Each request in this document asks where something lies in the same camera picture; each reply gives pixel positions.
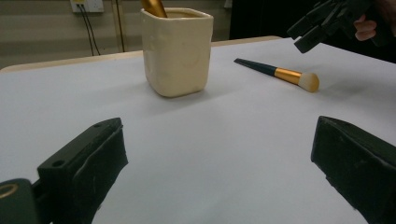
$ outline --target wall socket plate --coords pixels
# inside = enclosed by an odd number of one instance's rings
[[[77,5],[83,5],[87,12],[104,12],[103,0],[70,0],[73,12],[81,13]]]

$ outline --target cream ceramic pot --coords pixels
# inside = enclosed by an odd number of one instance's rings
[[[177,97],[205,88],[213,17],[189,8],[166,8],[168,18],[141,10],[146,78],[162,96]]]

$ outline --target brush bristles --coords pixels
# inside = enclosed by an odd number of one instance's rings
[[[302,73],[298,85],[306,91],[314,92],[319,88],[319,78],[314,73]]]

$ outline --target makeup brush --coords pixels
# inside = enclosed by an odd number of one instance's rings
[[[309,92],[317,91],[319,88],[319,79],[315,73],[300,73],[284,68],[274,67],[265,63],[255,63],[244,59],[235,59],[234,62],[262,72],[271,77],[277,77],[296,84]]]
[[[140,0],[143,8],[156,17],[167,18],[161,0]]]

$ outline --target white table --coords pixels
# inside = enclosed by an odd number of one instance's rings
[[[317,93],[235,58],[316,72]],[[204,91],[167,99],[143,58],[0,75],[0,181],[35,168],[94,123],[120,117],[130,164],[94,223],[366,223],[310,161],[318,116],[396,145],[396,65],[291,39],[212,49]]]

